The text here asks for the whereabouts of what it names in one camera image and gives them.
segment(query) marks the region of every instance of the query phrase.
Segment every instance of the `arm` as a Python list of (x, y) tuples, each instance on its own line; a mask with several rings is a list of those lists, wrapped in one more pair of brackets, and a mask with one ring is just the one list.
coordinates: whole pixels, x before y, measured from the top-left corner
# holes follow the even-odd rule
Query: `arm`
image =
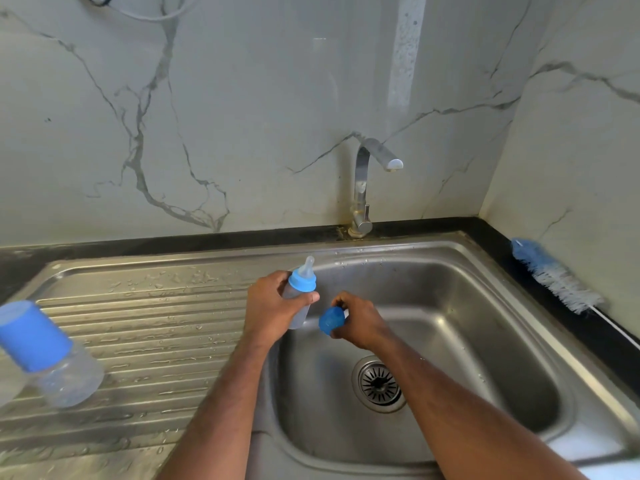
[(244, 479), (264, 361), (293, 315), (319, 298), (283, 299), (288, 276), (276, 271), (249, 288), (242, 338), (156, 480)]
[(469, 392), (391, 332), (370, 301), (347, 292), (333, 338), (372, 351), (391, 370), (447, 480), (586, 480), (507, 414)]

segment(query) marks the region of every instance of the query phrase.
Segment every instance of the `bottle nipple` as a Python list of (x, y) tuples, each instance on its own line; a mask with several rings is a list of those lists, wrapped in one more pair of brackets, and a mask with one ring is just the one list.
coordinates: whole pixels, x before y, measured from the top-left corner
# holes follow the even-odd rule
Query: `bottle nipple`
[(309, 278), (314, 277), (314, 262), (316, 260), (313, 256), (308, 256), (305, 263), (298, 268), (298, 274), (300, 278), (304, 278), (308, 280)]

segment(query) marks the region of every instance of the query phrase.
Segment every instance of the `stainless steel sink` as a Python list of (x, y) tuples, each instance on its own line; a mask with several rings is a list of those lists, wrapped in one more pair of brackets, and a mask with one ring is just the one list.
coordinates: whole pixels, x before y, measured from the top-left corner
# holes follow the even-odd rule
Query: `stainless steel sink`
[[(342, 289), (373, 300), (396, 334), (457, 382), (532, 431), (553, 427), (560, 397), (548, 361), (518, 336), (507, 309), (464, 271), (457, 252), (421, 254), (367, 254), (323, 266), (317, 271), (323, 300), (316, 311)], [(380, 414), (357, 398), (353, 370), (370, 355), (327, 337), (317, 317), (289, 332), (280, 344), (274, 389), (285, 434), (300, 450), (325, 460), (433, 460), (409, 408)]]
[(588, 476), (640, 472), (633, 401), (482, 250), (449, 234), (52, 263), (14, 298), (36, 300), (108, 377), (67, 411), (33, 390), (0, 409), (0, 479), (152, 478), (233, 350), (248, 286), (310, 253), (321, 300), (269, 354), (248, 478), (439, 478), (383, 364), (318, 329), (342, 289)]

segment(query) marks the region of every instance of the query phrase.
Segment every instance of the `black countertop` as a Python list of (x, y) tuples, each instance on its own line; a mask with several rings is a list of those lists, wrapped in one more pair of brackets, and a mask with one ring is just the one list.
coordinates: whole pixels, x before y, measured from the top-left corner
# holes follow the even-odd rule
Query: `black countertop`
[[(509, 240), (478, 217), (447, 217), (377, 223), (364, 241), (462, 231), (485, 250), (524, 290), (574, 335), (593, 356), (640, 397), (640, 351), (594, 314), (576, 315), (536, 282), (511, 255)], [(0, 303), (30, 281), (46, 264), (63, 259), (158, 255), (256, 246), (336, 242), (349, 239), (345, 226), (318, 226), (219, 234), (151, 237), (122, 241), (0, 248)]]

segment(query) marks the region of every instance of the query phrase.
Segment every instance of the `electrical cable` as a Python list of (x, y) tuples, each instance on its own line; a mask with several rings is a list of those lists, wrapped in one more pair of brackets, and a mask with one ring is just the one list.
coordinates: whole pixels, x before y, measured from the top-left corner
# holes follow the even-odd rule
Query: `electrical cable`
[(89, 0), (89, 3), (91, 3), (91, 5), (93, 6), (97, 6), (98, 8), (101, 8), (103, 6), (108, 6), (109, 3), (111, 3), (111, 0), (100, 0), (100, 1)]
[(131, 13), (129, 11), (123, 10), (121, 8), (116, 8), (115, 6), (111, 5), (111, 0), (101, 0), (101, 1), (89, 0), (89, 1), (94, 6), (109, 7), (112, 10), (117, 11), (119, 14), (128, 16), (129, 18), (133, 18), (134, 20), (138, 20), (139, 22), (158, 23), (158, 22), (165, 22), (167, 20), (171, 20), (172, 18), (182, 15), (183, 13), (190, 10), (194, 5), (196, 5), (196, 3), (199, 0), (189, 0), (185, 3), (182, 3), (182, 5), (177, 10), (161, 16), (144, 16), (144, 15), (138, 15), (137, 13)]

